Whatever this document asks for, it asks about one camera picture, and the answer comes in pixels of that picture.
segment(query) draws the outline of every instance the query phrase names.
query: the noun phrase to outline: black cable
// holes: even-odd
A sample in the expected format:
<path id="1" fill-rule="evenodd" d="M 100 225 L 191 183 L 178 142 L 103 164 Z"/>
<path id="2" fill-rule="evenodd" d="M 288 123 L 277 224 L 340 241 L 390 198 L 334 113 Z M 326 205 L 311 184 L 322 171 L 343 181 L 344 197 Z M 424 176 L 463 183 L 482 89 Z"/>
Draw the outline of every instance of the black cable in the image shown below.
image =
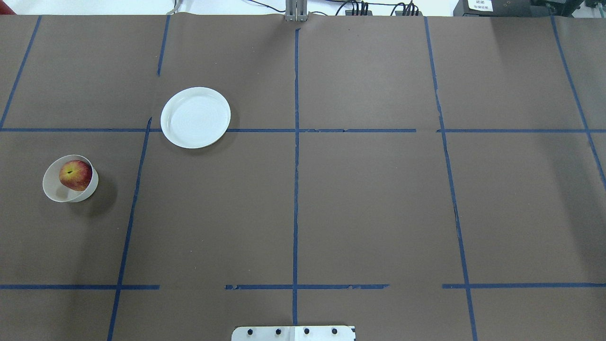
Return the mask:
<path id="1" fill-rule="evenodd" d="M 410 0 L 408 7 L 405 9 L 405 12 L 406 13 L 405 14 L 403 13 L 403 15 L 406 15 L 406 16 L 419 15 L 419 7 L 413 3 L 413 0 Z"/>
<path id="2" fill-rule="evenodd" d="M 353 3 L 355 2 L 356 4 L 358 3 L 356 0 L 348 0 L 348 1 L 339 1 L 339 2 L 343 2 L 341 4 L 341 6 L 339 6 L 339 9 L 337 10 L 337 13 L 335 13 L 335 16 L 339 15 L 339 12 L 341 11 L 341 9 L 343 8 L 343 6 L 347 5 L 347 4 L 351 4 L 351 12 L 353 14 Z"/>
<path id="3" fill-rule="evenodd" d="M 391 10 L 391 14 L 389 16 L 392 16 L 396 12 L 396 8 L 400 5 L 404 6 L 404 9 L 402 10 L 403 11 L 402 15 L 404 15 L 404 12 L 406 12 L 406 4 L 404 4 L 403 2 L 400 2 L 399 4 L 397 4 L 393 7 L 393 10 Z"/>
<path id="4" fill-rule="evenodd" d="M 324 0 L 324 1 L 328 1 L 328 2 L 344 2 L 344 3 L 348 3 L 349 1 L 345 1 L 345 0 Z M 382 6 L 395 6 L 395 4 L 378 4 L 375 2 L 368 2 L 369 5 L 382 5 Z"/>
<path id="5" fill-rule="evenodd" d="M 274 8 L 274 7 L 269 6 L 269 5 L 262 4 L 262 3 L 258 2 L 258 1 L 255 1 L 255 0 L 247 0 L 247 1 L 254 2 L 255 4 L 259 4 L 261 6 L 265 6 L 265 7 L 270 8 L 270 9 L 272 9 L 272 10 L 278 12 L 278 13 L 286 13 L 286 10 L 280 11 L 277 8 Z"/>

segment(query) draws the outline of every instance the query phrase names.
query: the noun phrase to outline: metal post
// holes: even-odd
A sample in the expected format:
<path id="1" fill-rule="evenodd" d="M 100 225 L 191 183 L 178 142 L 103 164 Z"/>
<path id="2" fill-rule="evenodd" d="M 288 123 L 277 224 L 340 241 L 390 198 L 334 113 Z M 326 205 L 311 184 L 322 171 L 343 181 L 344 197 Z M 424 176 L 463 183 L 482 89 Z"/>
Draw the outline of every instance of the metal post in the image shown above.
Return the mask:
<path id="1" fill-rule="evenodd" d="M 286 0 L 287 21 L 307 21 L 307 0 Z"/>

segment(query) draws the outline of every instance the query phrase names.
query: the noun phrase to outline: cable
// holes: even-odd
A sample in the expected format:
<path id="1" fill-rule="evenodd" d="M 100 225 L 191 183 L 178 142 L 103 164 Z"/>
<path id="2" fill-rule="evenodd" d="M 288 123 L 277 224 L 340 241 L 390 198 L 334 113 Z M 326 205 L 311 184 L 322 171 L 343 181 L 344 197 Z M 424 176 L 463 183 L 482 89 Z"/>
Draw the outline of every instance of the cable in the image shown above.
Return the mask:
<path id="1" fill-rule="evenodd" d="M 335 16 L 339 15 L 339 12 L 341 11 L 341 9 L 343 8 L 343 6 L 347 5 L 347 4 L 351 4 L 351 12 L 353 13 L 353 3 L 355 2 L 356 4 L 358 3 L 356 0 L 348 0 L 348 1 L 339 1 L 339 2 L 343 2 L 343 4 L 341 4 L 341 6 L 339 6 L 339 9 L 337 10 L 337 13 L 335 13 Z"/>
<path id="2" fill-rule="evenodd" d="M 344 1 L 344 0 L 324 0 L 324 1 L 328 1 L 328 2 L 344 2 L 344 3 L 348 3 L 349 2 L 349 1 Z M 395 6 L 395 4 L 377 4 L 375 2 L 367 2 L 367 4 L 369 4 L 369 5 L 381 5 L 381 6 Z"/>
<path id="3" fill-rule="evenodd" d="M 247 1 L 254 2 L 255 4 L 259 4 L 259 5 L 261 5 L 261 6 L 265 6 L 265 7 L 270 8 L 270 9 L 272 9 L 272 10 L 274 10 L 274 11 L 278 12 L 278 13 L 286 13 L 286 10 L 280 11 L 280 10 L 279 10 L 279 9 L 277 9 L 277 8 L 274 8 L 274 7 L 269 6 L 269 5 L 262 4 L 262 3 L 261 3 L 261 2 L 259 2 L 259 1 L 255 1 L 255 0 L 247 0 Z"/>
<path id="4" fill-rule="evenodd" d="M 399 4 L 397 4 L 393 7 L 393 10 L 391 10 L 391 14 L 389 16 L 392 16 L 396 12 L 396 8 L 400 5 L 404 6 L 404 9 L 402 11 L 406 12 L 406 4 L 404 4 L 403 2 L 400 2 Z"/>

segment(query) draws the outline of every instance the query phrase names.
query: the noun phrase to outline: plate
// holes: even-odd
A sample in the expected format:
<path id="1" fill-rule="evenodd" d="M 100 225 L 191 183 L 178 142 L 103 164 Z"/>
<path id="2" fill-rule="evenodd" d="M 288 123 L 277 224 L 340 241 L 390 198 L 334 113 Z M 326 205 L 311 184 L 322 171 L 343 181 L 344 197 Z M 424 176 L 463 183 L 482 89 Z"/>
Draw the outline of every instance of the plate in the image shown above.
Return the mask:
<path id="1" fill-rule="evenodd" d="M 231 119 L 225 97 L 207 87 L 191 87 L 166 102 L 160 126 L 164 136 L 183 148 L 202 148 L 220 139 Z"/>

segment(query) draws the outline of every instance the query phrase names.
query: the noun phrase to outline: metal bracket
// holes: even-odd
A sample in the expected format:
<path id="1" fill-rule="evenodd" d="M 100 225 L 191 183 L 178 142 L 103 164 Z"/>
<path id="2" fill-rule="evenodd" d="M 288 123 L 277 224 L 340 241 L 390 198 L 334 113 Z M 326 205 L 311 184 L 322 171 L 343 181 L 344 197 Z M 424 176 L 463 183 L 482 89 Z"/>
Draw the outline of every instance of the metal bracket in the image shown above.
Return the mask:
<path id="1" fill-rule="evenodd" d="M 354 326 L 238 327 L 231 341 L 355 341 Z"/>
<path id="2" fill-rule="evenodd" d="M 307 0 L 286 0 L 286 21 L 307 21 Z"/>

